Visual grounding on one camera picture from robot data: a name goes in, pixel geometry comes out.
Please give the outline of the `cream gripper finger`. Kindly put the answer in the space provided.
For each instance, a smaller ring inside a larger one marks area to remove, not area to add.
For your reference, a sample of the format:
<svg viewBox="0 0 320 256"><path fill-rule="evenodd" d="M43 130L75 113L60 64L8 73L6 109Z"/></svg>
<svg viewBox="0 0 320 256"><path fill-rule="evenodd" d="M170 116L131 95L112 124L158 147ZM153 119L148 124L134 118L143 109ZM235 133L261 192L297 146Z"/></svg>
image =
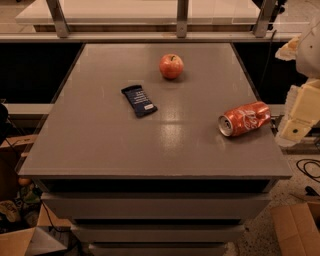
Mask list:
<svg viewBox="0 0 320 256"><path fill-rule="evenodd" d="M298 87L292 85L286 97L284 116L275 140L281 147L299 143L320 121L320 80L308 79Z"/></svg>

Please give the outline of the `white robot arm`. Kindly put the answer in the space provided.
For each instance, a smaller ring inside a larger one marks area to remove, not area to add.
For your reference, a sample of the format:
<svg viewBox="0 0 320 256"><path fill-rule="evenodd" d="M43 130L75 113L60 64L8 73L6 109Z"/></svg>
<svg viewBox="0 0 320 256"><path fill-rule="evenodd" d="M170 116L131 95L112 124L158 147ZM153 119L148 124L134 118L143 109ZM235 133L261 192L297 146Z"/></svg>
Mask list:
<svg viewBox="0 0 320 256"><path fill-rule="evenodd" d="M307 77L300 87L290 87L276 134L279 146L291 147L320 121L320 16L316 15L300 36L279 48L275 57L295 60L296 70Z"/></svg>

